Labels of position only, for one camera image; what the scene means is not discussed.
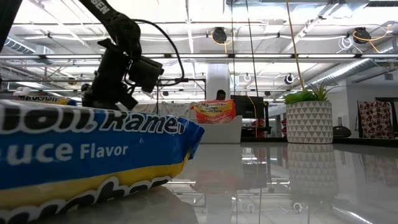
ramen noodle package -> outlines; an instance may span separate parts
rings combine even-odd
[[[204,129],[175,116],[0,100],[0,223],[167,183]]]
[[[57,96],[15,96],[15,100],[31,101],[36,103],[50,103],[55,105],[77,105],[75,100]]]
[[[236,116],[234,100],[213,100],[192,106],[197,114],[198,124],[228,124]]]

person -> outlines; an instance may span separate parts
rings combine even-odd
[[[216,100],[225,100],[225,96],[226,94],[224,90],[218,90]]]

green plant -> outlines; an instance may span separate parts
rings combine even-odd
[[[304,101],[328,101],[327,94],[334,88],[333,87],[327,90],[325,82],[321,82],[319,85],[309,83],[307,86],[312,91],[304,90],[298,93],[285,95],[285,103],[291,104]]]
[[[298,93],[291,93],[285,95],[284,98],[286,104],[303,102],[303,101],[315,101],[315,95],[308,90],[304,90]]]

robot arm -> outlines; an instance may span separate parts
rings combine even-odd
[[[152,92],[159,75],[163,74],[162,64],[141,55],[139,42],[141,30],[137,23],[114,10],[105,0],[79,0],[106,28],[116,45],[109,39],[98,44],[106,48],[98,71],[91,86],[85,86],[83,106],[117,110],[120,102],[129,110],[138,102],[131,96],[134,88]],[[130,88],[122,83],[129,74],[134,82]]]
[[[113,41],[131,58],[137,59],[142,50],[139,42],[141,30],[128,16],[114,10],[106,0],[80,0],[104,25]]]

table surface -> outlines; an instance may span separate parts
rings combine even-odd
[[[397,223],[391,150],[398,149],[201,144],[168,184],[37,223]]]

